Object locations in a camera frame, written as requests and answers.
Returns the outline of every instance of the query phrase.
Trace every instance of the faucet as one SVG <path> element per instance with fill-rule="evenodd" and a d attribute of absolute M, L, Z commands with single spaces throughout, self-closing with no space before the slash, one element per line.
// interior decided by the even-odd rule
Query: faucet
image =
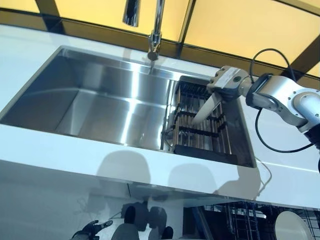
<path fill-rule="evenodd" d="M 132 26 L 138 26 L 139 0 L 127 0 L 123 16 L 123 22 Z M 156 1 L 154 28 L 148 36 L 148 59 L 154 62 L 158 59 L 161 42 L 161 23 L 164 14 L 165 0 Z"/>

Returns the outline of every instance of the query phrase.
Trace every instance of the dish rack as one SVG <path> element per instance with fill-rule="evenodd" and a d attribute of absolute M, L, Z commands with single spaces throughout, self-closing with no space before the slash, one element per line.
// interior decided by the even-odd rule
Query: dish rack
<path fill-rule="evenodd" d="M 275 222 L 284 211 L 297 214 L 309 227 L 314 240 L 320 240 L 320 212 L 254 202 L 232 202 L 207 205 L 206 211 L 224 213 L 232 240 L 277 240 Z"/>
<path fill-rule="evenodd" d="M 179 155 L 237 164 L 232 154 L 228 124 L 222 104 L 198 125 L 191 122 L 210 94 L 205 85 L 180 82 L 175 91 L 176 107 L 169 117 L 166 142 Z"/>

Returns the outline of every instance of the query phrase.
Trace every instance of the yellow window pane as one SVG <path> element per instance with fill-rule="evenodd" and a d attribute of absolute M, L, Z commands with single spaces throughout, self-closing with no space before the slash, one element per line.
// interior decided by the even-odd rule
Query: yellow window pane
<path fill-rule="evenodd" d="M 35 0 L 0 0 L 0 8 L 39 13 Z"/>
<path fill-rule="evenodd" d="M 138 27 L 122 22 L 126 0 L 55 0 L 61 17 L 149 35 L 154 28 L 157 0 L 140 0 Z M 167 0 L 161 25 L 164 39 L 178 41 L 188 0 Z"/>
<path fill-rule="evenodd" d="M 313 68 L 311 68 L 308 72 L 308 74 L 320 77 L 320 62 L 318 62 Z"/>
<path fill-rule="evenodd" d="M 275 48 L 292 62 L 319 33 L 320 17 L 277 1 L 199 0 L 185 42 L 246 58 Z M 276 52 L 257 60 L 286 66 Z"/>

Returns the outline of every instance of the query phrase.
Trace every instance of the white countertop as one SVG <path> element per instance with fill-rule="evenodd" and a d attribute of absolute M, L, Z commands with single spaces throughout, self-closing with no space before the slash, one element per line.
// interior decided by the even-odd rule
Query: white countertop
<path fill-rule="evenodd" d="M 101 42 L 31 29 L 0 25 L 0 111 L 61 45 L 146 62 L 145 52 Z M 160 57 L 156 65 L 211 76 L 214 67 Z M 111 177 L 173 188 L 256 199 L 283 205 L 320 208 L 319 152 L 313 146 L 298 153 L 277 153 L 264 147 L 255 132 L 257 110 L 242 108 L 257 168 L 235 166 L 152 151 L 40 132 L 0 124 L 0 159 L 49 169 Z M 263 111 L 261 135 L 277 149 L 296 149 L 307 138 L 279 116 Z M 268 181 L 257 196 L 263 183 Z"/>

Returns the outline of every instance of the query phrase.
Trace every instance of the stainless steel sink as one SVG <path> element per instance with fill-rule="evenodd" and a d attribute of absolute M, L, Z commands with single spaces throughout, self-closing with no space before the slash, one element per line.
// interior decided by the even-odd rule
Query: stainless steel sink
<path fill-rule="evenodd" d="M 60 47 L 0 113 L 0 123 L 172 152 L 164 133 L 176 109 L 174 95 L 181 76 L 203 86 L 208 80 L 203 75 L 150 69 L 114 56 Z M 238 101 L 222 105 L 231 121 L 230 145 L 236 164 L 254 167 L 239 106 Z"/>

